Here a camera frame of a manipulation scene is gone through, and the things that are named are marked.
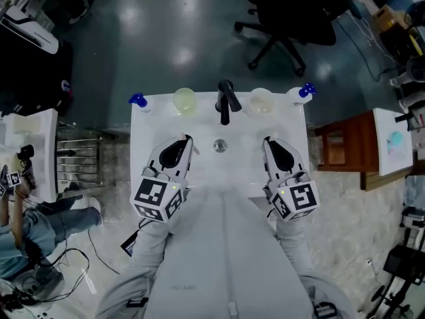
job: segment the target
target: white countertop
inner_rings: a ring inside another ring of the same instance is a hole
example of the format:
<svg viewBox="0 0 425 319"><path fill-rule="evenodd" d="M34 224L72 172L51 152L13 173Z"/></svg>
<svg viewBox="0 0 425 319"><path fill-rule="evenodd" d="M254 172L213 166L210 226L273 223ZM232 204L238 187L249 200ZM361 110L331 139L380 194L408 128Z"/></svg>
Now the white countertop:
<svg viewBox="0 0 425 319"><path fill-rule="evenodd" d="M135 176L141 175L149 156L157 145L181 132L193 137L200 155L193 154L186 179L189 187L220 184L243 188L247 197L262 197L268 181L264 170L261 145L266 136L287 141L301 155L309 169L307 130L303 106L288 105L285 94L274 94L272 116L249 118L244 111L249 92L236 92L242 110L230 111L230 124L220 124L220 113L214 108L217 92L196 93L197 111L192 116L180 115L173 105L172 94L146 96L145 109L133 104L131 110L130 173L131 187ZM228 143L225 153L212 150L213 142L222 138Z"/></svg>
<svg viewBox="0 0 425 319"><path fill-rule="evenodd" d="M48 109L27 116L30 119L38 117L41 121L40 130L35 134L13 134L7 127L5 144L13 147L31 144L34 147L34 157L31 158L31 162L36 188L31 192L30 198L34 198L36 202L52 203L56 201L55 138L58 112Z"/></svg>

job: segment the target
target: clear plastic cup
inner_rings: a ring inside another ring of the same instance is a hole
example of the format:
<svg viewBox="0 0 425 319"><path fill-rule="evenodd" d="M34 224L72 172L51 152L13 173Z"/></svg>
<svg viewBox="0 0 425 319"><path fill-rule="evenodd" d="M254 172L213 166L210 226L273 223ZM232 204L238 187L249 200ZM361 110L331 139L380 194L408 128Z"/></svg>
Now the clear plastic cup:
<svg viewBox="0 0 425 319"><path fill-rule="evenodd" d="M181 114L193 114L196 110L195 93L190 88L180 88L174 92L173 104Z"/></svg>
<svg viewBox="0 0 425 319"><path fill-rule="evenodd" d="M269 116L274 109L273 94L265 88L256 88L250 93L247 112L249 117Z"/></svg>

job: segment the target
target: black faucet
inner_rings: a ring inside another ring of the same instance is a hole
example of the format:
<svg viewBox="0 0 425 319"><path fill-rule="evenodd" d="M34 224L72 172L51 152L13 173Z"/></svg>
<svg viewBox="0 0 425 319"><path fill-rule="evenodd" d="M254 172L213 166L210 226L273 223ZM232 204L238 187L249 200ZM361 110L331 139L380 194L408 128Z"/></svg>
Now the black faucet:
<svg viewBox="0 0 425 319"><path fill-rule="evenodd" d="M215 104L215 110L221 113L221 124L227 125L230 123L228 116L228 106L232 109L232 112L241 111L242 107L233 91L233 84L231 81L224 79L218 84L218 96L217 103Z"/></svg>

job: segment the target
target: spray bottle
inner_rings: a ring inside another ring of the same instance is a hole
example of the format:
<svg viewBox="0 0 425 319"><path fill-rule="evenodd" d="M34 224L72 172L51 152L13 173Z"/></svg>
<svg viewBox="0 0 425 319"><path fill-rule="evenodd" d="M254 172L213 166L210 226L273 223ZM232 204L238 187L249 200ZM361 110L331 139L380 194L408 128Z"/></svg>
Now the spray bottle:
<svg viewBox="0 0 425 319"><path fill-rule="evenodd" d="M286 94L290 97L290 104L297 106L309 102L317 92L314 85L308 82L304 87L292 88Z"/></svg>

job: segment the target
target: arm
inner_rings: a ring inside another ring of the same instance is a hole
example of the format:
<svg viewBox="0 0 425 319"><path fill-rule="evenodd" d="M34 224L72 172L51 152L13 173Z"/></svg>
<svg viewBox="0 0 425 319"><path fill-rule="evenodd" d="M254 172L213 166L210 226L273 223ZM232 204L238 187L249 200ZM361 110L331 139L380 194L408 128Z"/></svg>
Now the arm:
<svg viewBox="0 0 425 319"><path fill-rule="evenodd" d="M4 227L9 224L9 195L7 193L1 199L0 207L0 227Z"/></svg>
<svg viewBox="0 0 425 319"><path fill-rule="evenodd" d="M15 206L12 221L12 234L15 237L16 247L22 245L22 230L23 230L23 212L22 212L23 197L15 192Z"/></svg>
<svg viewBox="0 0 425 319"><path fill-rule="evenodd" d="M129 266L106 291L99 303L96 318L133 318L141 311L143 306L138 303L142 298L149 297L153 277L164 258L168 234L168 225L158 222L152 222L139 231Z"/></svg>
<svg viewBox="0 0 425 319"><path fill-rule="evenodd" d="M11 231L15 237L15 244L17 248L22 245L22 230L23 230L23 200L28 197L29 188L27 183L23 181L15 188L15 209L13 212L13 221Z"/></svg>
<svg viewBox="0 0 425 319"><path fill-rule="evenodd" d="M357 313L344 292L314 271L303 232L304 227L305 219L290 222L278 219L276 236L307 290L313 306L321 302L330 302L338 310L338 319L357 318Z"/></svg>

